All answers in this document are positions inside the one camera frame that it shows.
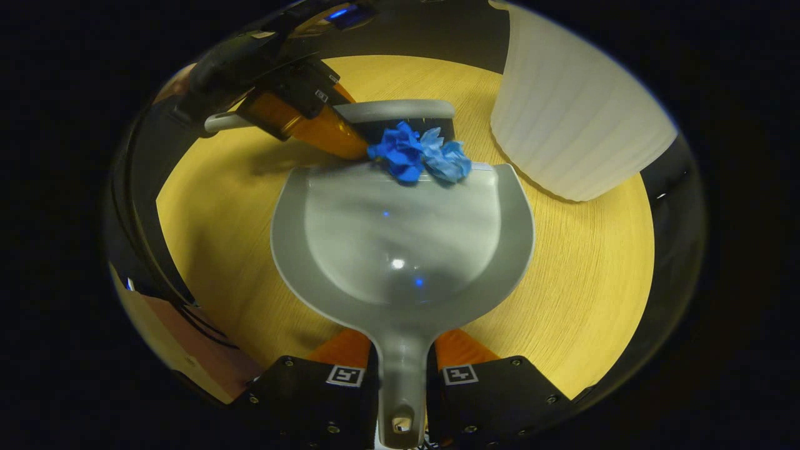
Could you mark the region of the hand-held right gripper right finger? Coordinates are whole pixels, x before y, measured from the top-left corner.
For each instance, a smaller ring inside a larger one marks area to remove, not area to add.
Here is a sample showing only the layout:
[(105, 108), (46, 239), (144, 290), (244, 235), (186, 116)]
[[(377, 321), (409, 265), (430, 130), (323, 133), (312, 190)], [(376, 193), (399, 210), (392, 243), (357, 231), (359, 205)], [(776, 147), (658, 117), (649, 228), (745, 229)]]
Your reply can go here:
[(573, 403), (522, 355), (500, 357), (463, 330), (437, 337), (428, 361), (427, 436), (437, 449), (528, 449)]

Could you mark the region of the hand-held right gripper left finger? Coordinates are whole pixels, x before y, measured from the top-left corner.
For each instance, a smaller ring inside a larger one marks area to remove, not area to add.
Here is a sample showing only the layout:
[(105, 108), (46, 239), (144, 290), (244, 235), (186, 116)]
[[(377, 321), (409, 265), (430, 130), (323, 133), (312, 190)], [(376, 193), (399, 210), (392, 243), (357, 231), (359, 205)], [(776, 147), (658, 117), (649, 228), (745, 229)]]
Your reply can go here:
[(377, 396), (374, 345), (344, 329), (305, 358), (279, 356), (232, 410), (263, 433), (266, 449), (373, 449)]

